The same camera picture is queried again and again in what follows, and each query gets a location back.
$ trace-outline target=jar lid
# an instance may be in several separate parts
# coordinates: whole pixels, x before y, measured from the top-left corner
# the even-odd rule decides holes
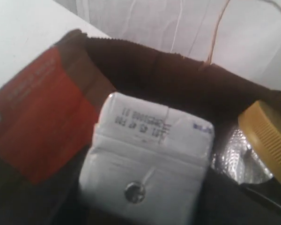
[[[281,115],[256,101],[238,117],[238,124],[262,162],[281,183]]]

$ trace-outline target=white surface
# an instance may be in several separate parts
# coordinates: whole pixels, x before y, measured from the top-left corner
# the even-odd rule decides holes
[[[156,132],[164,127],[165,133]],[[213,138],[213,126],[203,119],[111,94],[81,170],[82,197],[94,207],[137,224],[188,225]],[[123,194],[134,181],[146,191],[141,204],[129,203]]]
[[[108,35],[165,52],[173,47],[172,52],[195,60],[207,59],[215,23],[226,2],[88,1],[90,22]],[[237,75],[281,90],[281,14],[261,0],[232,0],[218,30],[213,59]]]
[[[76,28],[107,37],[52,0],[0,0],[0,87]]]

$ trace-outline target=silver foil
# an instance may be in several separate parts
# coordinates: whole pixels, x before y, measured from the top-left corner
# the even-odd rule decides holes
[[[217,172],[228,175],[238,184],[259,184],[273,177],[238,125],[234,125],[221,142],[212,155],[211,167]]]

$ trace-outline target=white table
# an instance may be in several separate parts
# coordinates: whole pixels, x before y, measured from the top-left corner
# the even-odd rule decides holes
[[[0,0],[0,87],[76,28],[108,37],[52,0]]]

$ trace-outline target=foil wrapper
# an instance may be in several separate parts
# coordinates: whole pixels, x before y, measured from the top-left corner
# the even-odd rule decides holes
[[[273,177],[238,125],[234,125],[221,142],[221,147],[212,154],[211,167],[217,172],[228,175],[238,184],[259,184]]]

